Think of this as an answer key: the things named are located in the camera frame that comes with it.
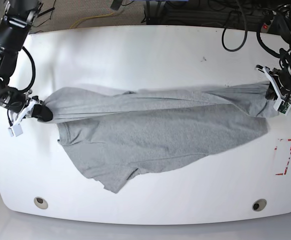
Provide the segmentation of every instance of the black cable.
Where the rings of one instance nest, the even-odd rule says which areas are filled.
[[[155,17],[159,17],[159,10],[160,10],[160,7],[161,7],[161,1],[159,1],[159,2],[157,3],[156,11],[155,11]]]
[[[10,127],[12,127],[12,121],[11,121],[11,119],[10,119],[10,116],[9,116],[9,109],[6,111],[6,114],[7,114],[7,120],[9,121],[9,125],[10,125]]]
[[[247,16],[246,16],[246,14],[245,14],[242,6],[241,6],[240,0],[235,0],[235,1],[236,1],[236,3],[239,6],[239,9],[240,9],[240,11],[242,13],[242,17],[243,17],[243,21],[244,21],[244,38],[243,38],[243,41],[242,41],[242,43],[241,43],[241,45],[239,47],[237,47],[235,49],[229,49],[229,48],[227,48],[226,45],[225,45],[225,33],[226,33],[226,30],[227,30],[227,26],[225,26],[224,27],[224,30],[222,32],[221,42],[222,42],[223,48],[225,50],[227,50],[228,52],[236,52],[236,51],[240,50],[245,45],[245,43],[247,41],[247,37],[248,37],[248,21],[247,21]]]
[[[144,12],[144,18],[142,19],[141,23],[145,23],[147,21],[147,15],[146,15],[146,11],[143,11]]]
[[[35,32],[33,32],[32,34],[38,34],[38,33],[44,33],[44,31],[39,30],[39,31],[35,31]]]
[[[182,8],[184,5],[186,5],[187,1],[183,1],[181,4],[174,4],[171,1],[167,1],[167,4],[169,4],[173,8],[179,9],[179,8]]]
[[[232,2],[229,2],[228,0],[212,0],[213,2],[216,2],[222,6],[225,6],[227,8],[231,8],[231,9],[238,9],[239,6],[238,5],[233,5],[233,4],[238,4],[237,1],[232,1]],[[242,8],[246,8],[246,7],[243,7],[244,5],[252,5],[252,1],[244,1],[244,3],[241,4]]]
[[[216,12],[219,12],[219,11],[222,11],[222,10],[226,9],[226,6],[225,6],[225,5],[222,5],[222,4],[221,4],[221,5],[223,6],[223,8],[215,9],[215,8],[213,8],[213,7],[211,6],[210,1],[214,1],[214,0],[207,0],[207,5],[209,6],[209,8],[210,8],[211,10],[216,11]]]
[[[121,6],[123,6],[123,7],[125,7],[125,6],[129,6],[130,4],[133,4],[135,1],[131,1],[131,2],[129,2],[129,3],[127,3],[127,4],[121,4]]]
[[[39,13],[39,14],[37,15],[37,18],[40,18],[41,16],[43,16],[43,15],[45,15],[45,14],[48,14],[48,13],[52,12],[52,11],[55,10],[55,9],[56,9],[56,8],[53,6],[53,7],[49,8],[48,10],[45,10],[45,11]]]
[[[39,25],[37,25],[37,26],[33,26],[34,28],[38,28],[38,27],[42,26],[43,24],[45,24],[47,21],[51,20],[51,18],[52,18],[52,14],[55,12],[55,9],[56,9],[56,8],[55,8],[56,1],[57,1],[57,0],[54,0],[52,8],[50,8],[49,10],[47,10],[47,11],[51,11],[50,17],[49,17],[47,20],[41,22]]]
[[[230,17],[231,17],[231,15],[233,13],[236,13],[238,15],[238,19],[240,18],[240,16],[239,16],[240,12],[239,11],[237,11],[237,10],[231,10],[231,11],[229,11],[229,13],[228,13],[228,15],[226,17],[226,20],[225,20],[225,22],[224,22],[224,24],[222,26],[223,28],[226,27],[226,26],[228,26],[228,22],[229,22]]]
[[[261,32],[261,29],[264,25],[264,21],[262,21],[261,23],[258,24],[258,27],[257,27],[257,30],[256,30],[256,39],[258,41],[258,43],[260,44],[260,46],[265,50],[267,51],[269,54],[271,54],[272,56],[274,56],[275,58],[279,59],[280,58],[280,54],[273,51],[272,49],[270,49],[269,47],[267,47],[264,42],[262,41],[261,39],[261,35],[260,35],[260,32]]]
[[[35,83],[35,79],[36,79],[36,65],[35,65],[35,61],[34,59],[32,58],[30,52],[28,52],[28,50],[23,46],[22,47],[22,50],[26,53],[26,55],[29,57],[30,59],[30,62],[31,62],[31,68],[32,68],[32,78],[31,78],[31,81],[30,81],[30,84],[23,90],[19,90],[18,92],[20,94],[24,94],[26,93],[27,91],[29,91],[32,86],[34,85]]]

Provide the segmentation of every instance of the gray fabric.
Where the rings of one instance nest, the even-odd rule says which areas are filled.
[[[179,169],[266,134],[265,118],[278,114],[264,97],[268,85],[116,96],[62,88],[45,104],[76,168],[117,193],[139,174]]]

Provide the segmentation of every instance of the cable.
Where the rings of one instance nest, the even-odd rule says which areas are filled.
[[[29,91],[32,86],[34,85],[35,83],[35,80],[36,80],[36,65],[35,65],[35,61],[34,59],[32,58],[30,52],[28,52],[28,50],[23,46],[22,47],[22,50],[26,53],[26,55],[29,57],[30,59],[30,62],[31,62],[31,68],[32,68],[32,78],[31,78],[31,81],[30,81],[30,84],[23,90],[18,90],[18,92],[20,94],[24,94],[26,93],[27,91]]]
[[[241,6],[240,0],[235,0],[235,1],[236,1],[237,5],[239,6],[239,9],[240,9],[240,11],[242,13],[242,17],[243,17],[243,21],[244,21],[244,38],[243,38],[243,41],[242,41],[242,43],[241,43],[241,45],[239,47],[237,47],[235,49],[229,49],[229,48],[227,48],[226,45],[225,45],[225,33],[226,33],[226,30],[227,30],[228,27],[225,26],[224,27],[224,30],[222,32],[221,42],[222,42],[223,48],[225,50],[227,50],[228,52],[236,52],[236,51],[240,50],[245,45],[245,43],[247,41],[247,37],[248,37],[248,21],[247,21],[247,16],[246,16],[246,14],[245,14],[242,6]]]
[[[42,15],[47,14],[48,11],[49,11],[49,12],[51,11],[50,17],[49,17],[47,20],[41,22],[39,25],[37,25],[37,26],[33,26],[34,28],[38,28],[38,27],[42,26],[43,24],[45,24],[47,21],[51,20],[51,18],[52,18],[52,14],[54,13],[54,11],[55,11],[55,9],[56,9],[56,8],[55,8],[56,1],[57,1],[57,0],[54,0],[53,6],[52,6],[50,9],[48,9],[47,11],[42,12],[41,14],[38,14],[38,17],[41,17]]]
[[[147,15],[146,15],[146,11],[143,11],[144,13],[144,18],[141,20],[141,24],[145,23],[147,21]]]
[[[213,7],[211,6],[210,1],[214,1],[214,0],[207,0],[207,5],[208,5],[209,8],[210,8],[211,10],[213,10],[213,11],[219,12],[219,11],[222,11],[222,10],[226,9],[226,7],[227,7],[227,6],[221,4],[221,5],[223,6],[223,8],[215,9],[215,8],[213,8]]]
[[[105,15],[99,15],[99,16],[88,16],[88,17],[84,17],[84,18],[81,18],[79,20],[77,20],[75,23],[73,23],[71,26],[70,26],[70,29],[76,29],[80,24],[82,24],[84,21],[86,20],[90,20],[90,19],[97,19],[97,18],[106,18],[106,17],[110,17],[112,16],[113,14],[115,14],[114,12],[111,12],[109,14],[105,14]]]
[[[262,21],[261,23],[259,23],[258,27],[257,27],[257,30],[256,30],[256,39],[257,41],[259,42],[260,46],[265,50],[267,51],[269,54],[271,54],[272,56],[274,56],[275,58],[279,59],[280,58],[280,54],[273,51],[272,49],[270,49],[269,47],[267,47],[264,42],[262,41],[261,39],[261,35],[260,35],[260,32],[261,32],[261,29],[262,29],[262,26],[264,25],[264,21]]]
[[[131,1],[131,2],[129,2],[129,3],[127,3],[127,4],[121,4],[121,6],[123,6],[123,7],[125,7],[125,6],[129,6],[130,4],[133,4],[135,1]]]
[[[181,4],[174,4],[171,1],[167,1],[167,4],[169,4],[171,7],[175,8],[175,9],[180,9],[182,8],[184,5],[187,4],[187,1],[183,1]]]
[[[228,15],[227,15],[227,17],[226,17],[226,20],[225,20],[225,22],[224,22],[224,24],[223,24],[223,28],[225,27],[225,26],[228,26],[228,22],[229,22],[229,20],[230,20],[230,17],[231,17],[231,15],[233,14],[233,13],[235,13],[235,14],[237,14],[237,16],[238,16],[238,19],[240,19],[240,12],[239,11],[237,11],[237,10],[231,10],[231,11],[229,11],[229,13],[228,13]]]
[[[44,31],[39,30],[39,31],[35,31],[35,32],[33,32],[32,34],[38,34],[38,33],[44,33]]]
[[[231,9],[238,9],[239,8],[239,6],[233,5],[233,4],[238,4],[236,1],[232,1],[232,2],[230,2],[228,0],[223,0],[223,1],[221,1],[221,0],[211,0],[211,1],[216,2],[216,3],[222,5],[222,6],[226,7],[226,8],[231,8]],[[252,5],[252,4],[253,4],[252,1],[246,2],[246,0],[245,0],[244,3],[241,4],[241,6]]]
[[[10,119],[10,116],[9,116],[9,109],[6,111],[6,114],[7,114],[7,120],[9,121],[9,125],[10,125],[10,127],[12,127],[12,121],[11,121],[11,119]]]

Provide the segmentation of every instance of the white table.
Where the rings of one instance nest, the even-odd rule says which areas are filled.
[[[101,93],[191,86],[232,86],[265,80],[255,65],[274,67],[250,32],[247,43],[230,53],[221,45],[221,29],[189,26],[115,26],[31,35],[25,46],[37,68],[33,93],[45,99],[66,86]],[[228,30],[229,48],[240,44],[242,31]],[[278,36],[264,35],[278,51]],[[24,53],[12,85],[23,88],[31,78]],[[265,136],[178,170],[139,175],[118,193],[82,176],[63,148],[58,129],[35,119],[22,122],[24,134],[11,138],[7,112],[0,107],[0,194],[17,212],[98,223],[182,225],[261,218],[291,212],[291,161],[286,175],[286,145],[291,139],[287,117],[269,119]],[[280,154],[274,156],[279,146]],[[35,206],[42,197],[48,209]],[[260,212],[252,210],[266,199]]]

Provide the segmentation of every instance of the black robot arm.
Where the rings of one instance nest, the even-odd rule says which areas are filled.
[[[6,6],[0,23],[0,106],[18,114],[30,101],[36,101],[37,104],[32,108],[30,117],[48,122],[53,118],[52,112],[42,105],[38,97],[29,97],[35,82],[36,67],[30,53],[23,47],[41,7],[42,3],[38,0],[10,0]],[[21,50],[25,51],[31,61],[32,78],[28,87],[19,90],[9,87],[9,82],[15,72]]]
[[[278,30],[282,39],[289,44],[288,50],[281,48],[279,52],[275,52],[262,42],[261,29],[269,24],[272,24]],[[267,78],[270,78],[271,84],[269,84],[265,97],[277,101],[276,110],[287,114],[291,107],[291,4],[283,4],[273,11],[269,11],[259,25],[256,37],[264,50],[279,59],[281,67],[281,69],[266,70],[268,72],[266,74]],[[257,68],[265,72],[263,67],[258,65]]]

